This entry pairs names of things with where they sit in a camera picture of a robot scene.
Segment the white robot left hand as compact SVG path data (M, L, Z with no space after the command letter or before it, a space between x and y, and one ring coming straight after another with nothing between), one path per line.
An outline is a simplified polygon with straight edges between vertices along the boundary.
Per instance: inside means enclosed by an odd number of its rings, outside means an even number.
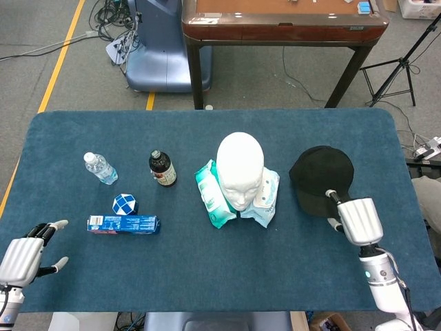
M67 224L66 219L40 223L22 237L11 240L0 263L0 285L3 288L24 288L35 278L62 270L69 261L68 257L46 267L41 267L41 258L52 236Z

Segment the black baseball cap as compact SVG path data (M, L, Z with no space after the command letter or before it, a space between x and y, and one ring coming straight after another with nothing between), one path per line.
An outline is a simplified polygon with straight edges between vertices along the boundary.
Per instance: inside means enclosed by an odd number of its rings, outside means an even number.
M315 146L304 151L289 170L301 209L312 216L337 218L337 204L326 196L335 190L343 200L350 200L354 167L351 159L331 146Z

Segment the white foam mannequin head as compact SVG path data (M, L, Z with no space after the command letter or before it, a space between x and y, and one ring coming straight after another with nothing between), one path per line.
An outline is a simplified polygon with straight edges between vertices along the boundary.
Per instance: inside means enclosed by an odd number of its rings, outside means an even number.
M235 210L245 210L257 195L264 162L263 150L250 134L233 132L221 141L216 155L219 185Z

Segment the grey trousered person leg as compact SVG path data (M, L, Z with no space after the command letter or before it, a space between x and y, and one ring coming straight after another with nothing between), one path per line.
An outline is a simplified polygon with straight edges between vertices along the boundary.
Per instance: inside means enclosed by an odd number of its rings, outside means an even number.
M431 179L426 176L411 180L422 216L429 226L441 234L441 177Z

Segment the cardboard box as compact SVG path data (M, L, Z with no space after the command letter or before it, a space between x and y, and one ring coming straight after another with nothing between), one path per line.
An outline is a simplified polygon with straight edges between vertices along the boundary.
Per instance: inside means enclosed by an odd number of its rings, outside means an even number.
M342 315L337 312L315 312L309 331L351 331Z

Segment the blue white snake puzzle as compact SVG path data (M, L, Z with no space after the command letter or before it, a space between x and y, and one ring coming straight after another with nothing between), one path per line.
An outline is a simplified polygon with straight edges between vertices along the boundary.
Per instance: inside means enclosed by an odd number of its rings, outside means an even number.
M112 210L117 215L137 214L139 204L132 194L117 195L112 204Z

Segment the wooden plank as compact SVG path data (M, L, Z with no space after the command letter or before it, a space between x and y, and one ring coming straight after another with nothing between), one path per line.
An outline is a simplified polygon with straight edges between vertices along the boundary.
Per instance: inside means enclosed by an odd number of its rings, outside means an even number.
M309 325L305 312L291 311L289 315L292 331L309 331Z

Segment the clear water bottle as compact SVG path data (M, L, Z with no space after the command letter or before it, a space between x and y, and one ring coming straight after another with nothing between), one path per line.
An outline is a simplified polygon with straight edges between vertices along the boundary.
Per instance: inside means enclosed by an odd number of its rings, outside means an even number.
M83 155L85 168L94 174L101 183L112 185L118 178L116 169L111 166L104 156L93 152L86 152Z

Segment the green wet wipes pack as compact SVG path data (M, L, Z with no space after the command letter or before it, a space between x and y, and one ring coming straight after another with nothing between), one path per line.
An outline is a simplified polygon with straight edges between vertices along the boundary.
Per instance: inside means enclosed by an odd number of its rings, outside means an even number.
M237 218L237 211L224 197L218 182L216 162L210 159L195 173L195 180L211 224L222 228L228 221Z

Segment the black tripod stand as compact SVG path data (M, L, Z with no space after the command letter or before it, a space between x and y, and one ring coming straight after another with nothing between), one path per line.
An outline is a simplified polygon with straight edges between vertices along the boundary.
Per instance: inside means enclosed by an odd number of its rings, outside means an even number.
M415 92L413 88L412 78L411 78L411 66L413 65L413 62L419 59L424 52L426 52L429 48L429 46L438 38L441 36L441 30L439 33L432 39L432 41L427 45L427 47L414 59L411 60L411 56L413 53L421 46L423 41L429 36L430 33L435 32L438 28L438 24L441 22L441 13L437 15L437 17L428 25L426 30L422 33L422 35L419 37L419 39L412 45L410 50L403 56L399 57L397 59L393 59L390 61L385 61L381 63L376 63L370 66L364 66L359 69L361 73L363 74L365 81L367 83L367 87L369 90L369 94L371 95L371 100L368 102L368 106L370 108L374 107L377 103L382 101L385 98L398 96L401 94L409 94L411 97L411 105L413 107L416 106L416 97ZM368 75L368 70L370 69L376 69L383 66L388 66L391 64L396 64L396 67L391 71L389 76L384 80L382 85L375 91L373 89L373 85L371 83L371 79ZM397 76L401 72L406 72L407 75L407 83L408 88L404 90L399 90L397 92L391 92L389 93L389 89L392 86L393 82L397 78Z

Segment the dark tea bottle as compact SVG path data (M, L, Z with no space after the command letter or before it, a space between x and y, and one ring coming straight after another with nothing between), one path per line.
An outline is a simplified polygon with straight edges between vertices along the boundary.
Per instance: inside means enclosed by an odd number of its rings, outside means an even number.
M165 152L151 151L148 163L150 172L159 185L170 187L176 183L176 171L170 157Z

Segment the blue-grey robot chassis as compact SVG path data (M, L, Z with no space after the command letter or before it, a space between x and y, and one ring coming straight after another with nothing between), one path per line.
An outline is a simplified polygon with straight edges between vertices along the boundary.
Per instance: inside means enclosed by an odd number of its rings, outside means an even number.
M148 312L143 331L292 331L288 312Z

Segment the brown mahjong table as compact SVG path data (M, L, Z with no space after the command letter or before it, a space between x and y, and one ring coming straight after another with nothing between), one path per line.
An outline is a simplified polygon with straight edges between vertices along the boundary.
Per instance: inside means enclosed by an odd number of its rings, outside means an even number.
M369 1L370 15L359 15ZM326 108L336 108L389 25L382 0L182 0L194 107L204 108L200 49L205 46L350 48L353 55Z

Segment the white storage box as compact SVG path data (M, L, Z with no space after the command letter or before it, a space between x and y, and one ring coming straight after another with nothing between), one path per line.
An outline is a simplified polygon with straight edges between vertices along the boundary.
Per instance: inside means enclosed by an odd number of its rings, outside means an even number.
M435 19L441 13L441 0L398 0L403 19Z

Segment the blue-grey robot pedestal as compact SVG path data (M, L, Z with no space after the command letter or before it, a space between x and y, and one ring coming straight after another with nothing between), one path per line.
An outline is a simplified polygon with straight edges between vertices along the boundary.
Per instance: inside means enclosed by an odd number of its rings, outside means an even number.
M181 25L182 0L127 0L139 46L127 60L129 87L142 92L192 91Z

